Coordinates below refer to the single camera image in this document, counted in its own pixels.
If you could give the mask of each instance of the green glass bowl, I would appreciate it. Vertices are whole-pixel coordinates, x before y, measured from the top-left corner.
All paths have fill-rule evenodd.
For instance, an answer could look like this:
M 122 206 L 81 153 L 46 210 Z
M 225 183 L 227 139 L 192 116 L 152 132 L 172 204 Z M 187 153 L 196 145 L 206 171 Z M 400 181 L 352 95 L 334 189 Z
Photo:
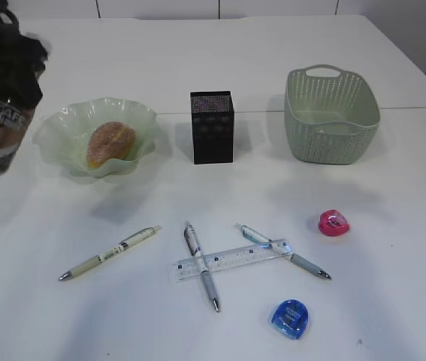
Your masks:
M 68 105 L 47 118 L 32 136 L 45 162 L 58 163 L 74 176 L 104 177 L 125 172 L 154 147 L 159 126 L 156 112 L 146 105 L 125 99 L 100 98 Z M 136 131 L 136 142 L 124 160 L 109 159 L 97 169 L 89 169 L 87 145 L 92 133 L 102 124 L 117 121 Z

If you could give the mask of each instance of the pen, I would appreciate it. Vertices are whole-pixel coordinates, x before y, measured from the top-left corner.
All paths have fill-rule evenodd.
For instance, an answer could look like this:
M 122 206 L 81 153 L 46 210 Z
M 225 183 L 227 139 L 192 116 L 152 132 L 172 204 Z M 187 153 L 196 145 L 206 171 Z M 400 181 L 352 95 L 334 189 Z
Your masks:
M 239 223 L 236 223 L 235 226 L 241 231 L 241 234 L 243 235 L 243 237 L 249 239 L 251 242 L 265 243 L 265 242 L 271 241 L 268 237 L 262 235 L 261 233 L 256 232 L 254 229 L 249 228 L 248 226 L 240 225 Z M 331 279 L 331 276 L 327 272 L 325 272 L 323 269 L 321 269 L 314 263 L 311 263 L 307 259 L 304 259 L 297 253 L 293 253 L 291 256 L 286 256 L 285 258 L 288 258 L 291 263 L 294 263 L 295 265 L 308 271 L 312 275 L 315 275 L 317 277 L 324 278 L 327 280 Z
M 141 231 L 127 237 L 124 241 L 121 241 L 120 243 L 118 243 L 117 246 L 111 248 L 110 250 L 107 250 L 106 252 L 100 253 L 97 256 L 89 258 L 87 261 L 82 262 L 80 265 L 77 265 L 71 268 L 69 271 L 67 271 L 61 277 L 59 277 L 59 280 L 66 281 L 81 275 L 82 273 L 96 267 L 97 265 L 100 265 L 101 263 L 106 262 L 108 259 L 113 258 L 119 253 L 122 253 L 125 250 L 128 250 L 129 248 L 131 248 L 132 246 L 135 246 L 139 242 L 144 241 L 146 238 L 149 238 L 150 236 L 155 235 L 160 229 L 161 229 L 161 226 L 142 229 Z
M 193 256 L 198 264 L 199 271 L 201 272 L 201 281 L 204 285 L 204 289 L 206 289 L 207 298 L 210 299 L 213 304 L 216 312 L 219 312 L 219 297 L 216 292 L 216 288 L 214 287 L 213 279 L 211 278 L 211 274 L 207 269 L 206 263 L 204 262 L 203 255 L 201 253 L 201 248 L 199 247 L 198 238 L 196 237 L 196 232 L 192 228 L 191 223 L 186 221 L 184 223 L 184 238 L 186 243 L 188 244 L 189 250 L 191 251 L 191 256 Z

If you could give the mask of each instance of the ruler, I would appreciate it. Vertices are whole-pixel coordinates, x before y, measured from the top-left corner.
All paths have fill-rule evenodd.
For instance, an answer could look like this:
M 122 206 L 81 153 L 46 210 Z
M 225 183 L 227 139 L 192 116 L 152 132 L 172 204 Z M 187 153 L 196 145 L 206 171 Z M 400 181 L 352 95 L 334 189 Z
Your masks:
M 203 259 L 210 272 L 217 272 L 289 254 L 293 254 L 293 252 L 288 242 L 284 239 L 279 239 L 265 244 L 252 244 L 251 246 L 207 254 L 203 256 Z M 176 279 L 181 281 L 199 276 L 200 272 L 196 262 L 196 259 L 188 258 L 174 263 L 173 270 Z

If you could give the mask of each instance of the basket handle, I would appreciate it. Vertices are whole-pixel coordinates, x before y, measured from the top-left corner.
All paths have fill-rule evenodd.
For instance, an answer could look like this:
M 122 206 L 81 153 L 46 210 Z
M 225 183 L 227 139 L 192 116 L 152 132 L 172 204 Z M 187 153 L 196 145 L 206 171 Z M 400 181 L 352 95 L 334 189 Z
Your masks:
M 323 127 L 327 127 L 327 126 L 347 126 L 348 128 L 350 128 L 350 130 L 352 130 L 352 132 L 349 133 L 348 135 L 358 135 L 360 134 L 360 132 L 363 132 L 364 130 L 367 130 L 369 128 L 369 126 L 359 126 L 353 123 L 337 121 L 337 122 L 326 122 L 326 123 L 317 124 L 315 127 L 315 131 L 318 133 L 325 133 L 323 130 Z
M 339 75 L 337 75 L 336 77 L 339 77 L 341 74 L 343 74 L 345 71 L 341 68 L 337 68 L 336 66 L 333 65 L 328 65 L 328 64 L 318 64 L 318 65 L 313 65 L 313 66 L 309 66 L 307 68 L 302 69 L 304 71 L 304 73 L 306 74 L 307 77 L 316 77 L 314 75 L 308 75 L 307 72 L 310 70 L 314 70 L 314 69 L 330 69 L 330 70 L 334 70 L 337 71 L 338 73 L 340 73 Z

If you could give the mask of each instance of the pen grip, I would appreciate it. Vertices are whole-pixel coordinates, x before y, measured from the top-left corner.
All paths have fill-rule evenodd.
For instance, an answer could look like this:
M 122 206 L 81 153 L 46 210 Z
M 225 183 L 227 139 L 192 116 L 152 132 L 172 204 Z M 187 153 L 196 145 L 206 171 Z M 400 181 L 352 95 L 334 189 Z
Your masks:
M 218 299 L 218 293 L 214 287 L 213 279 L 209 272 L 201 273 L 201 280 L 203 281 L 204 288 L 206 289 L 207 297 L 210 300 Z
M 268 243 L 271 241 L 268 237 L 265 235 L 262 235 L 259 232 L 256 232 L 254 229 L 249 228 L 248 226 L 243 226 L 243 230 L 241 231 L 241 234 L 244 238 L 249 239 L 253 243 L 261 244 L 261 243 Z
M 99 259 L 98 256 L 94 256 L 92 258 L 89 258 L 87 261 L 82 262 L 80 265 L 77 265 L 73 268 L 71 268 L 71 270 L 69 271 L 70 273 L 72 273 L 73 277 L 77 277 L 79 275 L 81 275 L 82 273 L 90 270 L 91 268 L 96 267 L 97 265 L 101 264 L 101 260 Z
M 304 259 L 302 256 L 296 253 L 293 254 L 289 260 L 298 267 L 301 267 L 302 269 L 305 269 L 306 271 L 311 272 L 314 275 L 317 275 L 318 272 L 321 270 L 317 265 L 311 263 L 310 261 Z

